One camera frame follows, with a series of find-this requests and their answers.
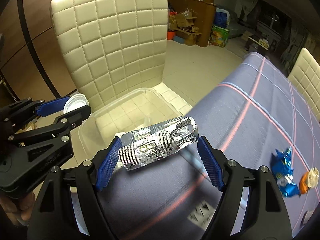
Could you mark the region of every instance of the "human hand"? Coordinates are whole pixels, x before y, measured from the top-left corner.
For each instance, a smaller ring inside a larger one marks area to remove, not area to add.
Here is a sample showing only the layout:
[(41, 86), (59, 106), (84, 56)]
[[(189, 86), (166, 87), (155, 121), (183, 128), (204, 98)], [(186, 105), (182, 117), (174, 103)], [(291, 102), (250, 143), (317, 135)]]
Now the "human hand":
[(26, 197), (18, 199), (16, 206), (13, 201), (4, 196), (0, 196), (0, 205), (4, 209), (4, 212), (7, 214), (8, 218), (14, 225), (18, 225), (18, 220), (16, 215), (19, 214), (23, 221), (27, 221), (31, 217), (31, 212), (35, 204), (36, 197), (33, 192), (30, 192)]

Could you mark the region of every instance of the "blue gripper pad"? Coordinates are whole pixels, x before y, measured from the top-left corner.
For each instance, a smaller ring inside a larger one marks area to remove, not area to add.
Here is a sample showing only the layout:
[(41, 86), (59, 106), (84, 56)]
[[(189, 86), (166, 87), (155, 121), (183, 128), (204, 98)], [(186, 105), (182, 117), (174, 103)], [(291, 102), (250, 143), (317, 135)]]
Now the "blue gripper pad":
[(69, 96), (63, 97), (63, 98), (57, 98), (54, 100), (51, 100), (49, 102), (42, 103), (41, 106), (39, 106), (37, 110), (37, 114), (39, 116), (45, 117), (50, 114), (59, 112), (63, 110), (64, 105), (69, 100)]
[(106, 158), (100, 165), (97, 174), (97, 182), (96, 182), (96, 189), (102, 190), (106, 187), (109, 183), (113, 170), (118, 162), (118, 150), (122, 148), (121, 139), (118, 138), (116, 142), (113, 144), (112, 148), (108, 152)]
[(222, 192), (222, 188), (224, 187), (222, 170), (202, 137), (198, 140), (197, 148), (212, 185)]

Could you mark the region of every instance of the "transparent plastic bin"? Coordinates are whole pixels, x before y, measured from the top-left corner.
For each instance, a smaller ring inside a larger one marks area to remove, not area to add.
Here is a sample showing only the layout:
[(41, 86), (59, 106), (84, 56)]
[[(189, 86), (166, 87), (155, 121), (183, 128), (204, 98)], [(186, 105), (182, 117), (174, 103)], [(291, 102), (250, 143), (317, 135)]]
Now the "transparent plastic bin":
[(182, 114), (158, 92), (136, 89), (92, 113), (80, 126), (79, 138), (86, 154), (95, 154), (109, 146), (115, 133), (129, 132)]

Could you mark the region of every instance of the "blue tablecloth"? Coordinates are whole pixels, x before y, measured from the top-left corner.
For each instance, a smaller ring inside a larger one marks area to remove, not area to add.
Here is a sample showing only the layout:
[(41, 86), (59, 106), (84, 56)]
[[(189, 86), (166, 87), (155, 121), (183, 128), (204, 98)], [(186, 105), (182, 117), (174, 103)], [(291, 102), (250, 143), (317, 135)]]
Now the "blue tablecloth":
[[(258, 53), (247, 55), (187, 116), (195, 119), (199, 135), (243, 167), (270, 166), (275, 148), (291, 146), (295, 182), (309, 168), (320, 168), (319, 123), (286, 77)], [(241, 228), (247, 195), (245, 188), (233, 233)], [(127, 240), (200, 239), (204, 230), (187, 217), (201, 201), (216, 207), (220, 196), (196, 144), (143, 169), (121, 169), (98, 193), (113, 232)], [(305, 211), (319, 203), (319, 190), (284, 201), (295, 235)]]

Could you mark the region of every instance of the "quilted leather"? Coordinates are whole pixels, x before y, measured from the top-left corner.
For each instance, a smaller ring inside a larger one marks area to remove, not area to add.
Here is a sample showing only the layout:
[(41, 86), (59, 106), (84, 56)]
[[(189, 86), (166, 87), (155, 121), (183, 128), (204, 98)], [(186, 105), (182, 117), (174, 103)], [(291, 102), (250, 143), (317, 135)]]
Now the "quilted leather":
[(302, 48), (288, 79), (320, 121), (320, 66), (306, 48)]
[(161, 83), (167, 0), (52, 0), (51, 14), (71, 78), (93, 112)]

